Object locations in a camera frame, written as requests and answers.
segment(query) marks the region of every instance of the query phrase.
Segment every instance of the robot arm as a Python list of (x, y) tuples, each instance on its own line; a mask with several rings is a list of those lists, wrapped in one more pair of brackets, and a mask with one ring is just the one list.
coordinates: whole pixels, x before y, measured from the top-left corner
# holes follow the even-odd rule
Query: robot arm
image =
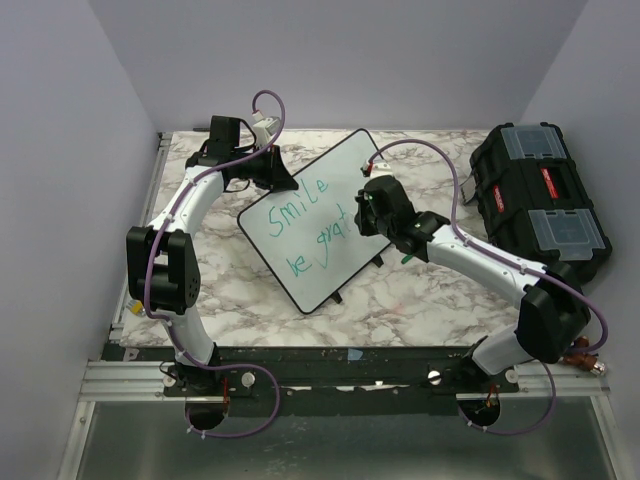
[[(260, 111), (254, 113), (256, 149), (263, 149), (279, 131), (277, 117), (265, 118)], [(127, 270), (129, 293), (144, 302), (145, 276), (156, 235), (162, 231), (159, 252), (166, 262), (154, 262), (149, 290), (152, 311), (159, 311), (169, 320), (165, 328), (172, 327), (173, 340), (188, 351), (198, 362), (210, 365), (217, 361), (215, 343), (206, 334), (195, 302), (200, 291), (200, 271), (193, 248), (193, 236), (211, 205), (222, 195), (234, 178), (252, 180), (256, 186), (272, 192), (297, 190), (298, 183), (282, 162), (280, 148), (272, 145), (264, 153), (248, 161), (251, 155), (246, 147), (239, 147), (240, 124), (238, 118), (211, 118), (209, 139), (200, 152), (194, 153), (186, 163), (185, 178), (167, 207), (146, 227), (133, 227), (127, 234)], [(211, 171), (217, 165), (231, 163), (220, 171)], [(182, 365), (192, 362), (182, 356), (176, 347), (176, 360)]]
[[(589, 321), (589, 310), (566, 291), (525, 269), (546, 273), (580, 291), (568, 265), (558, 262), (547, 267), (510, 255), (468, 234), (460, 238), (447, 218), (415, 211), (386, 163), (376, 164), (373, 170), (367, 166), (364, 171), (371, 180), (356, 197), (356, 224), (361, 235), (384, 235), (401, 252), (456, 270), (520, 310), (515, 326), (472, 347), (467, 355), (472, 365), (485, 374), (495, 375), (532, 359), (555, 363), (562, 357)], [(470, 239), (519, 268), (471, 248)]]

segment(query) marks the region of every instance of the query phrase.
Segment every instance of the marble surface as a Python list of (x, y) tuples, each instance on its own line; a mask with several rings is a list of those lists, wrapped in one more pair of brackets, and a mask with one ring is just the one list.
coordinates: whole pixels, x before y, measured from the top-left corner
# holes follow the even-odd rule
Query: marble surface
[[(278, 144), (293, 173), (342, 140), (347, 130), (285, 130)], [(469, 172), (469, 156), (485, 131), (372, 131), (378, 146), (401, 138), (420, 138), (444, 149), (461, 177)], [(207, 137), (177, 132), (162, 176), (154, 214), (161, 211), (182, 181), (185, 160)], [(399, 146), (385, 157), (403, 182), (416, 209), (450, 216), (452, 180), (444, 161), (421, 146)], [(230, 189), (243, 184), (231, 185)], [(340, 293), (338, 305), (326, 302), (311, 315), (301, 314), (271, 275), (236, 224), (238, 213), (260, 191), (225, 194), (204, 219), (194, 245), (202, 288), (198, 309), (207, 331), (223, 346), (433, 346), (469, 345), (517, 313), (495, 294), (447, 268), (412, 260), (393, 248), (380, 269), (368, 266)], [(486, 238), (475, 207), (458, 209), (460, 225)], [(121, 344), (168, 346), (162, 326), (125, 309)]]

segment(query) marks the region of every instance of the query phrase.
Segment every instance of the toolbox lid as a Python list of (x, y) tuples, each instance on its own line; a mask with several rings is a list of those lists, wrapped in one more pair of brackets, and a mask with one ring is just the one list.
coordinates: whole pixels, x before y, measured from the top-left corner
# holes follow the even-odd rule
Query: toolbox lid
[(561, 261), (591, 260), (604, 241), (591, 210), (529, 210), (540, 250), (559, 250)]
[(567, 158), (555, 129), (542, 125), (522, 125), (500, 130), (511, 160)]

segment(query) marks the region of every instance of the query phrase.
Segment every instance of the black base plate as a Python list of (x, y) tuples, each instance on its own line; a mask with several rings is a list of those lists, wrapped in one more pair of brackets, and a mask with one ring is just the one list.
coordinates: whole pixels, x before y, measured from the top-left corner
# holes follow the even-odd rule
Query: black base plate
[[(495, 384), (500, 393), (518, 391), (517, 385), (506, 381), (504, 373), (479, 383), (455, 378), (443, 378), (439, 385), (428, 382), (430, 371), (445, 373), (455, 369), (468, 350), (467, 347), (219, 349), (223, 365), (252, 363), (269, 369), (281, 387), (280, 415), (302, 416), (398, 413), (457, 415), (456, 393), (485, 393), (491, 384)], [(122, 347), (109, 345), (103, 352), (103, 359), (122, 360), (123, 354)], [(133, 361), (154, 360), (172, 362), (173, 349), (138, 349)], [(273, 386), (266, 375), (254, 371), (255, 384), (250, 388), (244, 387), (241, 378), (246, 372), (243, 369), (224, 372), (229, 387), (230, 414), (268, 416), (273, 408)], [(371, 390), (376, 382), (391, 387)], [(345, 386), (355, 388), (348, 392), (336, 388)], [(302, 390), (292, 387), (311, 388)], [(178, 383), (165, 388), (164, 394), (167, 397), (221, 397), (223, 386), (217, 384), (194, 389)]]

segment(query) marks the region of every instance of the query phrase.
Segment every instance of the cable connector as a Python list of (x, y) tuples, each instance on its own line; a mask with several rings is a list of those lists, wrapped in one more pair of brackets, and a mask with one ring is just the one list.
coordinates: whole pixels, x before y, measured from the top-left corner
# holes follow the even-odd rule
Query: cable connector
[(391, 167), (387, 162), (379, 162), (371, 165), (369, 170), (369, 178), (371, 180), (384, 175), (391, 175), (393, 177), (393, 170), (391, 170)]
[[(579, 337), (573, 343), (572, 348), (586, 348), (589, 346), (589, 339), (585, 336)], [(598, 357), (590, 353), (569, 353), (562, 357), (563, 363), (573, 365), (574, 367), (591, 372), (596, 376), (602, 376), (607, 373), (607, 366), (601, 362)]]
[(256, 110), (251, 116), (253, 117), (253, 121), (256, 123), (258, 123), (260, 120), (264, 120), (264, 115), (260, 110)]
[(281, 121), (278, 117), (264, 117), (260, 110), (254, 113), (253, 117), (254, 119), (260, 119), (253, 124), (253, 133), (256, 136), (256, 147), (263, 148), (278, 132)]
[(360, 167), (360, 171), (362, 172), (363, 177), (369, 177), (371, 175), (371, 169), (373, 168), (373, 162), (370, 162), (368, 159), (364, 161), (362, 166)]

